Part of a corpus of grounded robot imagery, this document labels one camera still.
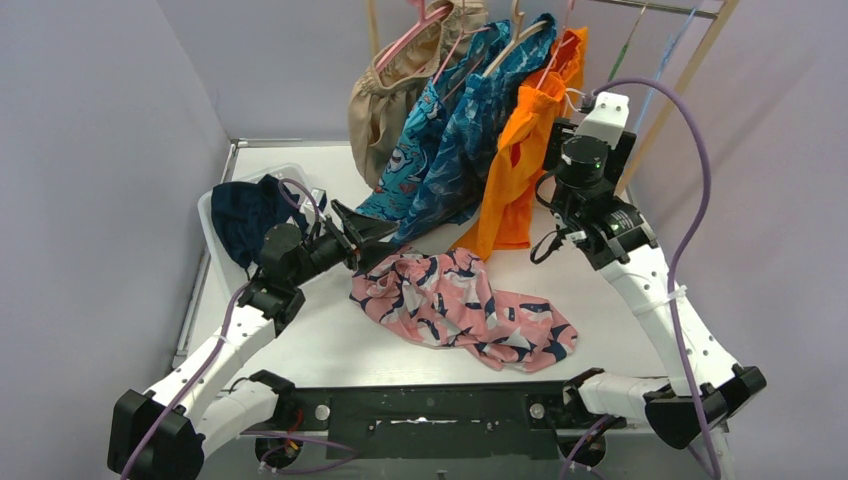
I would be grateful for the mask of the white perforated plastic basket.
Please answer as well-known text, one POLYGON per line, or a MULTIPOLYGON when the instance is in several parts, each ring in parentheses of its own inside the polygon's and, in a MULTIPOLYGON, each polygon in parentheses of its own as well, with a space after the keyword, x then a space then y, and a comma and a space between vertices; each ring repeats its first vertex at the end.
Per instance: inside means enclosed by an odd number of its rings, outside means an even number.
POLYGON ((223 295, 231 296, 257 269, 260 236, 279 223, 307 234, 316 220, 307 189, 321 211, 327 195, 294 163, 221 183, 201 195, 197 210, 223 295))

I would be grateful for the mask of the pink shark print shorts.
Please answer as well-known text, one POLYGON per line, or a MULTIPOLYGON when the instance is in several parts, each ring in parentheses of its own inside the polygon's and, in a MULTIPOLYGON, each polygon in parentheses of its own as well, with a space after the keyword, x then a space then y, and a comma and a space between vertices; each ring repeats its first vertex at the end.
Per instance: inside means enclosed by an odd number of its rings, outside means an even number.
POLYGON ((538 372, 578 344, 578 331, 549 300, 493 288, 483 260, 464 248, 404 248, 355 274, 350 298, 404 340, 465 349, 496 371, 538 372))

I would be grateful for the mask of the navy blue shorts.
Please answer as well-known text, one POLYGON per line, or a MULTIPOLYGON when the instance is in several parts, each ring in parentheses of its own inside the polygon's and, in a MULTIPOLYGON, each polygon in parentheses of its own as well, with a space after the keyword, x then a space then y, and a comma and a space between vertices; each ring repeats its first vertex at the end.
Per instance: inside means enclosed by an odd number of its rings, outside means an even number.
POLYGON ((280 254, 317 236, 299 212, 310 189, 291 178, 266 174, 254 182, 233 181, 213 188, 211 221, 229 258, 242 270, 265 266, 265 257, 280 254))

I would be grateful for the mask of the green plastic hanger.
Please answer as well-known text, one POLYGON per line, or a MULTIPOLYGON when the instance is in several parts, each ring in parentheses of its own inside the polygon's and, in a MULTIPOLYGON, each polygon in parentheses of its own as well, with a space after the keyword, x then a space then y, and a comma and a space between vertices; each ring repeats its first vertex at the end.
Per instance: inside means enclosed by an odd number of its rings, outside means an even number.
POLYGON ((622 46, 621 46, 621 48, 618 52, 618 55, 617 55, 615 62, 613 63, 613 65, 612 65, 612 67, 609 71, 609 74, 607 76, 608 82, 611 82, 616 78, 618 70, 620 69, 620 66, 623 63, 623 61, 624 61, 624 59, 627 55, 627 52, 630 48, 633 36, 635 35, 635 32, 637 31, 639 24, 640 24, 644 14, 645 14, 645 12, 648 9, 648 6, 649 6, 649 1, 645 1, 642 5, 641 9, 640 9, 640 12, 639 12, 637 18, 635 19, 635 21, 634 21, 634 23, 631 27, 630 32, 628 33, 626 40, 624 41, 624 43, 622 44, 622 46))

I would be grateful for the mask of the light blue wire hanger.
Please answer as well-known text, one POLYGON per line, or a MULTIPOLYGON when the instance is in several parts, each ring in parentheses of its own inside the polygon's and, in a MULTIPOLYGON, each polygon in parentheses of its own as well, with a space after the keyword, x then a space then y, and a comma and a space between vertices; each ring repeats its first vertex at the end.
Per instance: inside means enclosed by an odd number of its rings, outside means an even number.
MULTIPOLYGON (((668 65, 674 51, 677 48, 677 45, 679 44, 681 38, 683 37, 683 35, 686 33, 689 26, 691 25, 697 10, 698 10, 697 7, 693 7, 691 9, 691 11, 688 13, 687 18, 684 21, 684 23, 682 24, 682 26, 680 27, 680 29, 675 34, 671 34, 668 37, 664 51, 663 51, 663 54, 662 54, 660 62, 658 64, 657 70, 655 71, 654 76, 653 76, 653 80, 655 82, 658 82, 661 79, 661 77, 662 77, 665 69, 667 68, 667 65, 668 65)), ((647 113, 648 113, 648 110, 649 110, 650 104, 652 103, 653 97, 654 97, 654 90, 652 88, 649 88, 648 92, 645 96, 645 99, 644 99, 644 101, 641 105, 639 114, 637 115, 637 118, 636 118, 634 125, 633 125, 633 130, 634 130, 635 133, 640 132, 641 126, 643 124, 643 121, 644 121, 647 113)))

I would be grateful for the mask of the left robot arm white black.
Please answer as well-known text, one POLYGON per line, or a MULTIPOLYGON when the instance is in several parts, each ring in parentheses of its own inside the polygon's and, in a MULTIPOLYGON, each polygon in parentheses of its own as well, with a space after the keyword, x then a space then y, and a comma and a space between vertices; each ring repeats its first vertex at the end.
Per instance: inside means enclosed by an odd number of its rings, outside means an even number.
POLYGON ((108 468, 123 479, 195 479, 207 457, 265 422, 295 416, 292 382, 259 371, 230 394, 222 391, 255 354, 272 343, 305 303, 302 285, 338 264, 372 269, 392 254, 391 221, 359 214, 337 200, 335 218, 317 218, 323 234, 306 236, 294 224, 270 228, 259 268, 231 297, 221 327, 174 371, 143 392, 115 403, 108 468))

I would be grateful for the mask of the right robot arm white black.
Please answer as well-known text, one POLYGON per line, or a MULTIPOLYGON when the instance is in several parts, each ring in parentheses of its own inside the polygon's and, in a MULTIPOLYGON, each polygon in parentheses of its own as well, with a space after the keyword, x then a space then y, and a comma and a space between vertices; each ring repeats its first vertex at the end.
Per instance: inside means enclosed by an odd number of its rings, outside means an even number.
POLYGON ((666 373, 626 377, 591 368, 566 382, 562 411, 578 427, 604 414, 644 421, 667 445, 683 450, 701 434, 696 399, 714 427, 765 389, 767 380, 724 349, 682 285, 668 286, 669 267, 652 228, 615 194, 635 134, 623 133, 602 153, 600 141, 578 140, 576 129, 567 119, 555 120, 543 164, 555 180, 545 204, 557 222, 553 245, 570 234, 584 236, 577 248, 629 307, 666 373))

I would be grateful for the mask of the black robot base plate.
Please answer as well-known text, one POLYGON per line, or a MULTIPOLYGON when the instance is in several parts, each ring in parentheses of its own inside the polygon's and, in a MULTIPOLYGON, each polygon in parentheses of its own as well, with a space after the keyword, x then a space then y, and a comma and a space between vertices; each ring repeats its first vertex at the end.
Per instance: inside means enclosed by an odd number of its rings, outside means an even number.
POLYGON ((262 426, 319 433, 362 459, 555 460, 597 420, 561 381, 297 387, 262 426))

